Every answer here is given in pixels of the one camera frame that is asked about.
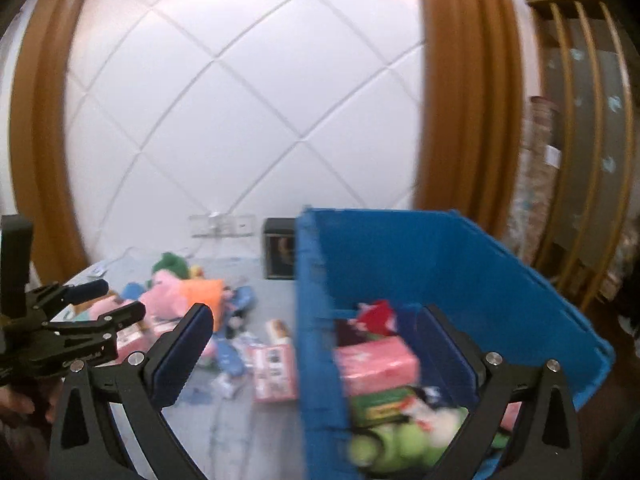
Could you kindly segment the pink pig plush orange dress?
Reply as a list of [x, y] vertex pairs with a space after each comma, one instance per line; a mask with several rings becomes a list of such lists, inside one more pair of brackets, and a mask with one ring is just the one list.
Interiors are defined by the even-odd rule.
[[188, 278], [183, 280], [168, 270], [157, 271], [152, 286], [139, 301], [145, 305], [146, 313], [157, 318], [182, 318], [194, 304], [205, 304], [213, 313], [214, 330], [222, 321], [223, 280]]

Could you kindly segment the green frog plush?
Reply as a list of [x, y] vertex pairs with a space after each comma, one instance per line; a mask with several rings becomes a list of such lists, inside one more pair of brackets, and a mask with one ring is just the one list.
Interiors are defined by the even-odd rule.
[[173, 252], [163, 252], [157, 262], [153, 264], [152, 274], [155, 275], [160, 271], [168, 271], [180, 280], [190, 278], [190, 266], [186, 259]]

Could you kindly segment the green plush in crate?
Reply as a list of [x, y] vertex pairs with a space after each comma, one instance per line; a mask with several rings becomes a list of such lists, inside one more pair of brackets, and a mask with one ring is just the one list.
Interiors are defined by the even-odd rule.
[[355, 431], [347, 456], [355, 467], [367, 474], [389, 476], [433, 468], [447, 446], [414, 422], [402, 422]]

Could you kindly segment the pink tissue pack in crate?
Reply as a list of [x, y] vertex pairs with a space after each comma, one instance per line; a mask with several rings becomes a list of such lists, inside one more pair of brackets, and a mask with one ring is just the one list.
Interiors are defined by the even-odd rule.
[[420, 362], [398, 336], [337, 348], [334, 361], [346, 396], [414, 386], [420, 380]]

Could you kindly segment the blue plastic storage crate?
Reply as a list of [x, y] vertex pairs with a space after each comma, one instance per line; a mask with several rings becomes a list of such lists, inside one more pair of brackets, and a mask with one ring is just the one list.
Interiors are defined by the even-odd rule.
[[[308, 209], [296, 221], [295, 272], [299, 406], [311, 479], [358, 477], [347, 457], [349, 417], [334, 351], [337, 322], [362, 302], [390, 303], [421, 379], [469, 411], [484, 379], [449, 348], [422, 313], [426, 306], [482, 353], [534, 367], [558, 361], [576, 414], [615, 360], [611, 345], [539, 273], [454, 212]], [[472, 479], [493, 479], [520, 407], [508, 405]]]

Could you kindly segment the wooden slat screen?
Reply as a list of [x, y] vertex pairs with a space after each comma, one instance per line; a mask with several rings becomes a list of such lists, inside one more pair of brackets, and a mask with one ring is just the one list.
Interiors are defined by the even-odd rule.
[[533, 266], [579, 309], [599, 295], [627, 218], [636, 140], [624, 32], [604, 0], [528, 0], [536, 25], [544, 227]]

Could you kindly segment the white wall socket panel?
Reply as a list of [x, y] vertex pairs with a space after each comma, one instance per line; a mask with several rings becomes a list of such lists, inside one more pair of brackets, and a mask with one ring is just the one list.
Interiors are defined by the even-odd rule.
[[194, 238], [251, 237], [256, 218], [252, 214], [192, 214], [188, 227]]

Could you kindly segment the black picture frame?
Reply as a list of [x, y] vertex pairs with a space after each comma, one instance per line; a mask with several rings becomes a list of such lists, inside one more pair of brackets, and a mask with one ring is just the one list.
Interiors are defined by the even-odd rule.
[[295, 219], [268, 218], [262, 225], [265, 278], [292, 280], [295, 278]]

